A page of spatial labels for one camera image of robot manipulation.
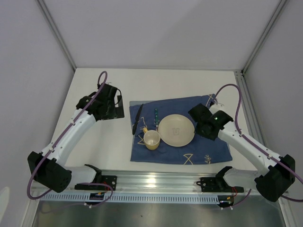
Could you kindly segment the cream round plate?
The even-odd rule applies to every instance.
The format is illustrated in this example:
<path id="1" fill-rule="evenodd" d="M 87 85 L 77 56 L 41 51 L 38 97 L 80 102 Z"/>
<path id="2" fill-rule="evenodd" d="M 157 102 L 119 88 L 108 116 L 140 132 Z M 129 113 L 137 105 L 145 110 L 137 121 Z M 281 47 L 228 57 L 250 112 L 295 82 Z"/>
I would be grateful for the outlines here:
<path id="1" fill-rule="evenodd" d="M 193 140 L 195 128 L 187 117 L 171 114 L 160 121 L 158 133 L 166 144 L 172 147 L 183 147 Z"/>

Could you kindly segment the black handled knife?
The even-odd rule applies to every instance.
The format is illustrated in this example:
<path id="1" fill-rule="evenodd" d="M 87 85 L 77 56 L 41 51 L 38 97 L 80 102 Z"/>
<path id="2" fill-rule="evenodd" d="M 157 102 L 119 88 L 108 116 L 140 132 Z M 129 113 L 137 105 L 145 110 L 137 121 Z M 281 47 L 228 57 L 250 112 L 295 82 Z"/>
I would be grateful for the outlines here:
<path id="1" fill-rule="evenodd" d="M 132 134 L 133 135 L 135 135 L 135 133 L 136 133 L 136 129 L 137 129 L 137 125 L 138 125 L 138 122 L 139 122 L 139 119 L 140 119 L 140 115 L 141 115 L 141 112 L 142 112 L 143 105 L 144 104 L 140 105 L 140 107 L 138 109 L 138 112 L 136 114 L 135 122 L 134 122 L 134 125 L 133 125 L 133 128 L 132 128 Z"/>

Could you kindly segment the blue fish-pattern cloth placemat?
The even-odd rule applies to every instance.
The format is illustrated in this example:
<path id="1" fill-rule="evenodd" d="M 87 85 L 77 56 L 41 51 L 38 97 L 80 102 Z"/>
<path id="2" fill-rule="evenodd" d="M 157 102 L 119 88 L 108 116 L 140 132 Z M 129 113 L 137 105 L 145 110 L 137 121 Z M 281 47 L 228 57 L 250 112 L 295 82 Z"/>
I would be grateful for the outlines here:
<path id="1" fill-rule="evenodd" d="M 159 121 L 171 114 L 180 114 L 190 118 L 188 114 L 190 109 L 197 104 L 209 107 L 214 97 L 214 94 L 210 94 L 158 101 L 131 101 L 129 111 L 132 124 L 135 122 L 140 105 L 144 105 L 134 136 L 130 160 L 172 165 L 207 165 L 232 161 L 229 146 L 220 139 L 212 141 L 195 135 L 193 140 L 183 147 L 172 147 L 161 141 L 154 151 L 147 149 L 143 142 L 143 128 L 156 129 L 155 108 L 158 109 Z"/>

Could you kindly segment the metal spoon green handle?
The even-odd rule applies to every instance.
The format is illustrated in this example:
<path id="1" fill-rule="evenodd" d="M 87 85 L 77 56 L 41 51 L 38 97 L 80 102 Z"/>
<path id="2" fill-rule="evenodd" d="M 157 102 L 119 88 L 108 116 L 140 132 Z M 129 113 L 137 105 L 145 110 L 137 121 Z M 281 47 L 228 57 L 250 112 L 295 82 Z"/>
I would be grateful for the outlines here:
<path id="1" fill-rule="evenodd" d="M 154 113 L 155 113 L 155 125 L 156 125 L 156 131 L 159 130 L 159 115 L 158 115 L 158 109 L 155 108 L 154 110 Z"/>

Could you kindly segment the yellow plastic cup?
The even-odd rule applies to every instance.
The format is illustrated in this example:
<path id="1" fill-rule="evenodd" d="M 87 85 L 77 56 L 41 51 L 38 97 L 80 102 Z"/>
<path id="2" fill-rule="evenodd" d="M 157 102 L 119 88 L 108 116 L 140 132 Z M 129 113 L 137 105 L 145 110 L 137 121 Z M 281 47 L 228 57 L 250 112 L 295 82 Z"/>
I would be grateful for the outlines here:
<path id="1" fill-rule="evenodd" d="M 143 133 L 143 141 L 147 149 L 156 150 L 160 144 L 160 134 L 156 130 L 148 130 L 146 127 L 143 128 Z"/>

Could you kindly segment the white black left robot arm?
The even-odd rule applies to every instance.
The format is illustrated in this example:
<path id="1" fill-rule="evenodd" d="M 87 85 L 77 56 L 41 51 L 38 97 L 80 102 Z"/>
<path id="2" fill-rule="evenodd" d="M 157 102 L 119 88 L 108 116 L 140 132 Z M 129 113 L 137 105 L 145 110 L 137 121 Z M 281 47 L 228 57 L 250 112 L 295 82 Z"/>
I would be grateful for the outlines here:
<path id="1" fill-rule="evenodd" d="M 97 167 L 85 164 L 66 167 L 67 159 L 82 136 L 96 122 L 124 118 L 121 91 L 109 84 L 98 85 L 98 90 L 79 100 L 63 132 L 41 152 L 31 152 L 27 158 L 31 177 L 50 191 L 63 192 L 68 187 L 76 190 L 114 190 L 111 180 L 102 176 Z"/>

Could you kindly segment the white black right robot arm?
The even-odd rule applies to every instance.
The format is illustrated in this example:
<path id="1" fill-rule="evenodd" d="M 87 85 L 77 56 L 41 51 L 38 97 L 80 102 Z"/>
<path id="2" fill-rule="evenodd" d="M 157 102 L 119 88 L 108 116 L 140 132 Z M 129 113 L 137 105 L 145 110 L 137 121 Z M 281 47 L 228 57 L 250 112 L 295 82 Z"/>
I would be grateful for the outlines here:
<path id="1" fill-rule="evenodd" d="M 203 138 L 220 139 L 235 148 L 255 171 L 224 167 L 216 174 L 215 185 L 220 191 L 231 187 L 242 187 L 258 191 L 265 199 L 276 202 L 294 183 L 295 160 L 267 149 L 251 136 L 238 132 L 234 119 L 217 104 L 210 108 L 202 104 L 189 112 L 196 122 L 196 133 Z"/>

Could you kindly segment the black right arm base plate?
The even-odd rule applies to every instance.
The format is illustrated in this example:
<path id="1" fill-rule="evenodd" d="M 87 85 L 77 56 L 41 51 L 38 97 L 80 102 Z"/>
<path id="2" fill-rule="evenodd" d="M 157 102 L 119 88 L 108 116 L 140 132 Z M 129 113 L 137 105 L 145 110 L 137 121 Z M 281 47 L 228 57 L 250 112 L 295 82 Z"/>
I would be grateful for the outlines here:
<path id="1" fill-rule="evenodd" d="M 243 187 L 231 187 L 223 180 L 222 177 L 201 177 L 200 180 L 196 182 L 196 185 L 201 188 L 202 192 L 244 192 Z"/>

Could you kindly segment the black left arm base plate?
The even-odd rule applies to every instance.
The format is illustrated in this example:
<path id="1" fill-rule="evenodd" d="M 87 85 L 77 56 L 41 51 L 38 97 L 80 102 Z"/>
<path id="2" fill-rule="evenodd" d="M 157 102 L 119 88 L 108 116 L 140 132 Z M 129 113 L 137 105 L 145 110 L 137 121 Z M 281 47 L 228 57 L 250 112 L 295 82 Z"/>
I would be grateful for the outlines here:
<path id="1" fill-rule="evenodd" d="M 113 189 L 113 191 L 115 191 L 116 186 L 117 186 L 117 176 L 116 175 L 102 175 L 96 179 L 95 183 L 107 184 Z M 102 191 L 110 190 L 108 187 L 100 186 L 100 185 L 96 186 L 96 189 L 102 190 Z"/>

